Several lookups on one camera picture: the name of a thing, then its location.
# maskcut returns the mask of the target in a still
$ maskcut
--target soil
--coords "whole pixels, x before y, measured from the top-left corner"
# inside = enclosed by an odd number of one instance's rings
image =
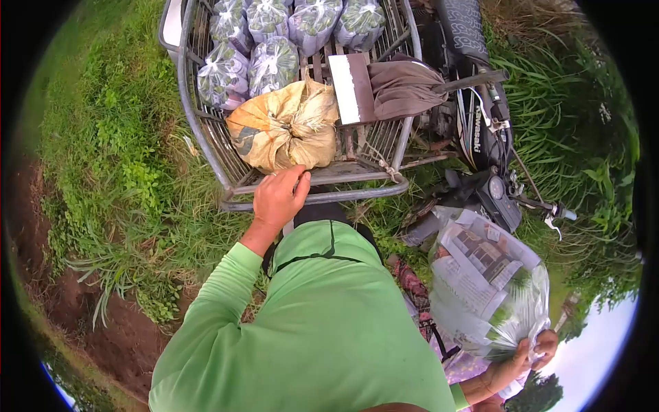
[[[99,323],[92,330],[99,288],[78,283],[80,274],[72,270],[51,280],[43,258],[50,223],[42,214],[41,198],[51,188],[44,185],[41,165],[25,159],[8,180],[11,218],[7,223],[29,295],[39,301],[49,323],[67,332],[73,347],[84,352],[118,387],[146,404],[153,369],[171,332],[164,333],[141,313],[134,299],[122,300],[116,294],[107,305],[107,328]],[[182,298],[181,318],[193,295],[196,290]]]

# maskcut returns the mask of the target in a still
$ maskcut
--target brown cloth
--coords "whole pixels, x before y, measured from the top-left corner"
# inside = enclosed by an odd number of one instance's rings
[[[369,64],[368,76],[375,95],[377,120],[416,116],[448,99],[448,93],[431,91],[444,84],[439,72],[400,53],[396,53],[391,61]]]

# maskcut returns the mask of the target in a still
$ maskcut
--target kawasaki logo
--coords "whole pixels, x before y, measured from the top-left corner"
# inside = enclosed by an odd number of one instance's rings
[[[480,106],[476,106],[476,124],[474,125],[474,152],[480,153]]]

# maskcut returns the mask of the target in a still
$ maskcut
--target white cloud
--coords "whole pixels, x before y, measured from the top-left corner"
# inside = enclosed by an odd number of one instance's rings
[[[563,399],[552,411],[579,412],[596,393],[619,355],[633,319],[636,302],[626,300],[614,310],[590,310],[581,336],[561,343],[554,360],[540,373],[556,373]]]

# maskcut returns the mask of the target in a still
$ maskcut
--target sack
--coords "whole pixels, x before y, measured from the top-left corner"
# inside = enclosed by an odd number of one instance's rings
[[[334,158],[334,89],[308,73],[305,78],[248,100],[227,118],[238,155],[263,173],[298,164],[324,167]]]
[[[197,89],[202,103],[216,109],[234,110],[248,98],[249,61],[227,43],[220,43],[206,56],[197,72]]]
[[[440,232],[428,260],[430,313],[464,351],[489,361],[513,356],[550,327],[549,276],[540,257],[470,210],[435,206]]]
[[[297,50],[287,38],[267,39],[252,52],[249,96],[253,98],[288,86],[299,69]]]
[[[296,4],[295,13],[289,18],[291,41],[304,57],[313,55],[330,40],[343,9],[341,0],[313,0],[308,4],[310,1]]]
[[[249,32],[256,44],[273,36],[288,38],[289,9],[281,0],[253,0],[247,8]]]
[[[254,40],[243,15],[243,0],[230,0],[226,3],[219,1],[213,11],[217,14],[210,18],[210,37],[215,47],[220,43],[228,43],[249,57]]]
[[[382,35],[386,22],[377,0],[348,0],[334,28],[334,38],[339,45],[368,51]]]

